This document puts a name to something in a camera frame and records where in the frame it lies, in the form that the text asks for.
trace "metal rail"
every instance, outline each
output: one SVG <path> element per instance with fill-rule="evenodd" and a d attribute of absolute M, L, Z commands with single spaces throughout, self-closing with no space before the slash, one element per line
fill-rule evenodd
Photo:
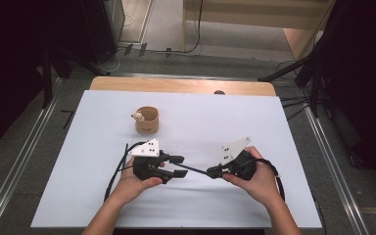
<path fill-rule="evenodd" d="M 0 218 L 2 213 L 4 212 L 6 206 L 8 205 L 12 194 L 17 187 L 18 182 L 23 175 L 24 169 L 32 155 L 32 152 L 36 146 L 36 143 L 41 136 L 42 131 L 45 128 L 45 125 L 48 122 L 51 114 L 53 113 L 54 107 L 57 104 L 59 94 L 63 88 L 63 81 L 61 78 L 57 78 L 54 84 L 54 98 L 47 106 L 46 109 L 42 110 L 38 116 L 35 125 L 33 126 L 32 130 L 29 132 L 28 137 L 26 138 L 23 147 L 18 154 L 11 170 L 9 171 L 4 183 L 0 188 Z"/>
<path fill-rule="evenodd" d="M 301 95 L 306 96 L 306 93 L 304 91 L 299 90 L 299 92 L 301 93 Z M 355 201 L 355 198 L 353 196 L 353 193 L 351 192 L 347 180 L 345 179 L 345 176 L 341 172 L 341 169 L 338 165 L 332 148 L 329 145 L 328 139 L 326 138 L 319 119 L 314 117 L 310 108 L 305 108 L 305 112 L 321 149 L 322 156 L 326 162 L 326 165 L 328 166 L 329 172 L 331 173 L 335 187 L 337 188 L 338 194 L 340 195 L 344 209 L 352 225 L 354 234 L 368 235 L 369 232 L 362 218 L 358 204 Z"/>

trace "black stand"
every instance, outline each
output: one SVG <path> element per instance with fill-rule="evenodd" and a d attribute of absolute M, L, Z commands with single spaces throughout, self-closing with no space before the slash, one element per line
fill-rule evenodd
<path fill-rule="evenodd" d="M 299 72 L 298 76 L 295 79 L 295 83 L 299 87 L 306 86 L 307 83 L 313 78 L 312 90 L 310 95 L 310 109 L 312 110 L 313 114 L 317 117 L 316 112 L 316 105 L 317 105 L 317 95 L 318 89 L 320 85 L 320 80 L 322 76 L 321 64 L 322 64 L 322 57 L 323 50 L 325 49 L 325 45 L 328 41 L 331 40 L 332 35 L 337 30 L 338 25 L 343 20 L 346 12 L 352 6 L 353 3 L 349 3 L 347 1 L 337 1 L 334 5 L 334 8 L 331 12 L 329 22 L 325 27 L 325 31 L 319 41 L 316 43 L 313 50 L 307 55 L 306 57 L 294 62 L 290 66 L 266 77 L 258 78 L 258 81 L 266 81 L 270 82 L 273 81 L 286 73 L 294 71 L 300 67 L 302 67 L 301 71 Z"/>
<path fill-rule="evenodd" d="M 43 53 L 42 53 L 42 70 L 43 70 L 43 78 L 44 78 L 44 103 L 42 105 L 42 109 L 47 108 L 48 104 L 53 99 L 51 66 L 54 67 L 59 77 L 68 78 L 71 75 L 71 68 L 65 58 L 68 58 L 72 61 L 77 62 L 79 65 L 93 72 L 96 75 L 105 75 L 100 70 L 90 65 L 88 62 L 82 60 L 81 58 L 77 57 L 76 55 L 74 55 L 73 53 L 69 52 L 68 50 L 64 48 L 52 47 L 52 46 L 44 47 Z"/>

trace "person's right hand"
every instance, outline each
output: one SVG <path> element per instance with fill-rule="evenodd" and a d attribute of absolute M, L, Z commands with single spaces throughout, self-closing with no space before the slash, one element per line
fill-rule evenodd
<path fill-rule="evenodd" d="M 255 147 L 246 147 L 245 150 L 257 159 L 262 159 L 261 154 Z M 222 178 L 232 184 L 243 188 L 255 200 L 266 207 L 273 201 L 282 200 L 277 190 L 275 177 L 270 166 L 263 163 L 256 163 L 257 170 L 250 181 L 243 180 L 233 174 L 226 173 Z"/>

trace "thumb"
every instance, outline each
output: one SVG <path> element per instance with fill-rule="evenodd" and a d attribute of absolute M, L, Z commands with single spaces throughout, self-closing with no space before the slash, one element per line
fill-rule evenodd
<path fill-rule="evenodd" d="M 152 188 L 163 183 L 162 180 L 158 177 L 151 177 L 151 178 L 145 179 L 142 182 L 145 186 L 145 189 Z"/>
<path fill-rule="evenodd" d="M 222 178 L 232 183 L 235 186 L 242 187 L 244 180 L 235 176 L 234 174 L 225 173 L 222 175 Z"/>

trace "tripod leg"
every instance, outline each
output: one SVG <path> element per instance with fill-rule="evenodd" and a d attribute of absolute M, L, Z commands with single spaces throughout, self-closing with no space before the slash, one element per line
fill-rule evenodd
<path fill-rule="evenodd" d="M 71 68 L 69 64 L 67 64 L 66 60 L 60 56 L 59 53 L 55 51 L 54 48 L 49 51 L 50 61 L 51 64 L 54 67 L 54 70 L 56 70 L 57 75 L 59 77 L 70 77 L 71 75 Z"/>
<path fill-rule="evenodd" d="M 281 77 L 282 75 L 285 75 L 285 74 L 287 74 L 287 73 L 289 73 L 291 71 L 294 71 L 294 70 L 296 70 L 296 69 L 304 66 L 306 61 L 307 61 L 307 57 L 304 57 L 304 58 L 302 58 L 302 59 L 294 62 L 290 66 L 288 66 L 288 67 L 286 67 L 286 68 L 284 68 L 282 70 L 279 70 L 279 71 L 275 72 L 272 75 L 258 78 L 258 81 L 266 81 L 266 82 L 273 81 L 273 80 Z"/>
<path fill-rule="evenodd" d="M 310 94 L 310 104 L 309 104 L 310 110 L 312 111 L 313 115 L 316 118 L 318 118 L 316 106 L 317 106 L 321 75 L 322 75 L 322 67 L 320 64 L 317 64 L 315 75 L 313 76 L 312 91 Z"/>
<path fill-rule="evenodd" d="M 94 66 L 90 65 L 88 62 L 84 61 L 83 59 L 77 57 L 75 54 L 71 53 L 70 51 L 61 48 L 61 47 L 56 47 L 57 51 L 60 52 L 62 55 L 70 58 L 71 60 L 79 63 L 81 66 L 86 68 L 87 70 L 93 72 L 96 75 L 105 75 L 103 74 L 99 69 L 95 68 Z"/>
<path fill-rule="evenodd" d="M 42 72 L 44 76 L 44 104 L 42 105 L 42 109 L 45 109 L 53 99 L 51 63 L 48 48 L 44 48 L 42 53 Z"/>

